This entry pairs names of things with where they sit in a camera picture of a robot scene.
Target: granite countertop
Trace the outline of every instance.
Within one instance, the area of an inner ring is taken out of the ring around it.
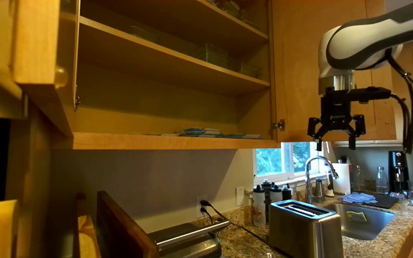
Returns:
[[[349,237],[343,237],[345,257],[363,258],[363,257],[380,257],[396,258],[400,253],[406,238],[413,228],[413,207],[398,202],[390,210],[395,214],[395,220],[372,241],[360,241]],[[257,228],[251,224],[251,210],[238,210],[225,214],[230,221],[244,225],[261,240],[267,241],[267,230]],[[240,257],[266,257],[280,258],[284,257],[280,253],[271,250],[267,244],[257,240],[251,234],[240,230],[234,225],[218,233],[218,238],[223,245],[224,258]]]

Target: cabinet shelf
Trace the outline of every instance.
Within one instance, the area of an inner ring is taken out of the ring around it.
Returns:
[[[250,26],[207,0],[94,0],[92,3],[191,42],[215,43],[231,53],[244,53],[269,42],[264,29]]]
[[[270,83],[171,51],[149,40],[81,18],[79,63],[224,95],[243,95]]]
[[[270,139],[224,139],[224,138],[184,138],[184,137],[149,137],[124,134],[89,134],[75,132],[73,138],[61,137],[53,141],[55,149],[254,149],[279,148]]]

